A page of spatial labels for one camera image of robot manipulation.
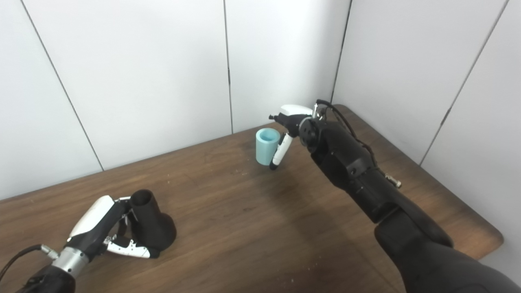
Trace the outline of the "white and black left hand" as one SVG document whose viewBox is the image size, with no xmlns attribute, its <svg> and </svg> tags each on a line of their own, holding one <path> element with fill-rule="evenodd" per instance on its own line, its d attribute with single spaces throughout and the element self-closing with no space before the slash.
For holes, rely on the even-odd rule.
<svg viewBox="0 0 521 293">
<path fill-rule="evenodd" d="M 130 218 L 137 219 L 130 199 L 114 200 L 110 195 L 98 198 L 76 223 L 64 246 L 79 250 L 89 261 L 106 251 L 136 258 L 159 258 L 159 250 L 144 245 L 137 237 L 124 236 Z"/>
</svg>

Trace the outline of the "white and black right hand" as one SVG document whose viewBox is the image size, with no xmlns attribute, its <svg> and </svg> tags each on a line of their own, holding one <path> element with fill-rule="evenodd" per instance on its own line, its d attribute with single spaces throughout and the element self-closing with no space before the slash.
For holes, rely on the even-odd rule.
<svg viewBox="0 0 521 293">
<path fill-rule="evenodd" d="M 286 132 L 279 139 L 277 149 L 269 164 L 272 171 L 279 167 L 293 139 L 299 136 L 301 122 L 310 118 L 313 113 L 314 111 L 311 108 L 301 105 L 283 105 L 279 114 L 269 115 L 268 119 L 281 124 L 286 129 Z"/>
</svg>

